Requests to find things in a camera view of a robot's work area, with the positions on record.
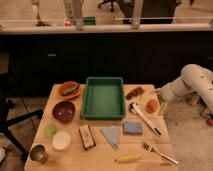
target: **banana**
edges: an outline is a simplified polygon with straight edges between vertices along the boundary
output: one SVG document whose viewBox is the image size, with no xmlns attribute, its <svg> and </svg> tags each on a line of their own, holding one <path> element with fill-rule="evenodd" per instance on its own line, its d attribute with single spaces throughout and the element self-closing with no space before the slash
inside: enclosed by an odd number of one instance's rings
<svg viewBox="0 0 213 171">
<path fill-rule="evenodd" d="M 126 155 L 122 155 L 120 157 L 115 158 L 115 162 L 117 163 L 128 163 L 133 162 L 141 158 L 141 153 L 138 151 L 128 153 Z"/>
</svg>

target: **black cabinet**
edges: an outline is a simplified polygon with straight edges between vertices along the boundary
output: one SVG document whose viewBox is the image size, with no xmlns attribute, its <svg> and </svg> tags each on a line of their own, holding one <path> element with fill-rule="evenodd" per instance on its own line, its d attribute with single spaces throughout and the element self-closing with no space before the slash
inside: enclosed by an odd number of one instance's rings
<svg viewBox="0 0 213 171">
<path fill-rule="evenodd" d="M 121 76 L 124 83 L 174 80 L 195 63 L 213 70 L 213 32 L 138 32 L 0 36 L 25 96 L 47 96 L 54 83 Z"/>
</svg>

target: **blue sponge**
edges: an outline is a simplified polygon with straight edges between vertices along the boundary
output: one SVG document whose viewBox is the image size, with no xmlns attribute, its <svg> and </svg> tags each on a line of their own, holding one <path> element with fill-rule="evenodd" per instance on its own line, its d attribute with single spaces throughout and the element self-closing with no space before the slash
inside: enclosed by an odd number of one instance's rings
<svg viewBox="0 0 213 171">
<path fill-rule="evenodd" d="M 124 134 L 142 134 L 142 124 L 140 122 L 124 122 L 123 123 Z"/>
</svg>

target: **wooden table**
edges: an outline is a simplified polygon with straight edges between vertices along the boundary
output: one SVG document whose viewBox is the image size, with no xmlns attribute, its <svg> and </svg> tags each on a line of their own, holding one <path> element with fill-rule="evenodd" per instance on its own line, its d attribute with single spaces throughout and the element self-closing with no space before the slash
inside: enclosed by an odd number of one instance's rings
<svg viewBox="0 0 213 171">
<path fill-rule="evenodd" d="M 157 100 L 157 96 L 150 93 L 154 90 L 153 85 L 141 85 L 145 92 L 141 97 L 126 101 L 126 117 L 121 121 L 100 121 L 100 120 L 82 120 L 80 111 L 82 105 L 82 95 L 71 100 L 76 106 L 74 119 L 68 124 L 61 124 L 52 116 L 53 107 L 61 99 L 58 94 L 60 84 L 55 84 L 49 96 L 43 118 L 41 119 L 32 147 L 37 144 L 45 146 L 49 158 L 45 164 L 32 161 L 29 157 L 25 164 L 26 171 L 177 171 L 177 166 L 170 164 L 169 161 L 161 158 L 155 153 L 151 153 L 142 148 L 142 142 L 150 143 L 153 147 L 159 149 L 162 153 L 175 158 L 169 135 L 163 116 L 158 116 L 158 111 L 149 114 L 145 111 L 145 105 L 151 98 Z M 138 85 L 125 85 L 124 91 L 127 94 L 131 89 Z M 162 136 L 157 137 L 137 115 L 131 114 L 128 110 L 129 104 L 135 101 L 139 104 L 146 116 L 150 118 L 161 130 Z M 122 123 L 124 121 L 137 121 L 143 125 L 143 135 L 124 135 L 122 132 Z M 66 152 L 57 151 L 52 147 L 51 140 L 45 138 L 43 134 L 44 127 L 50 123 L 57 125 L 59 131 L 68 131 L 71 135 L 71 148 Z M 85 151 L 79 134 L 79 126 L 88 124 L 96 142 L 96 147 Z M 120 144 L 118 150 L 114 150 L 100 132 L 101 126 L 117 125 L 120 126 Z M 131 151 L 141 151 L 142 158 L 132 163 L 116 163 L 114 159 Z"/>
</svg>

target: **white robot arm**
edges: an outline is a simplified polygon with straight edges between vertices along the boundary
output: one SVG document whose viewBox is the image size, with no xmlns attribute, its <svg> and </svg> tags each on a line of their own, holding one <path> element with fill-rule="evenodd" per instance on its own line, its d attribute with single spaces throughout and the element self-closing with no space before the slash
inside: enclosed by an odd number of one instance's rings
<svg viewBox="0 0 213 171">
<path fill-rule="evenodd" d="M 213 73 L 199 65 L 183 67 L 181 76 L 160 88 L 165 101 L 174 101 L 189 93 L 197 92 L 213 113 Z"/>
</svg>

